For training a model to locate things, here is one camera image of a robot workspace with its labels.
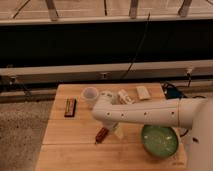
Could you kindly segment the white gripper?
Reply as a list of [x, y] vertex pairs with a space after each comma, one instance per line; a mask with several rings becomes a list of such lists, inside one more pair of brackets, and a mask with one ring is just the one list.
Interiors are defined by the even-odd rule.
[[124, 131], [121, 126], [118, 126], [116, 122], [103, 122], [103, 127], [108, 129], [110, 132], [114, 132], [118, 139], [124, 138]]

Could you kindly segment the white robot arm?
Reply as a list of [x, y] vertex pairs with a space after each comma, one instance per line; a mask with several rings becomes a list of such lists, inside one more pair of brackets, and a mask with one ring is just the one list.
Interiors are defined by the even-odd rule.
[[112, 130], [120, 122], [191, 130], [187, 171], [213, 171], [213, 98], [176, 98], [114, 104], [103, 91], [92, 116]]

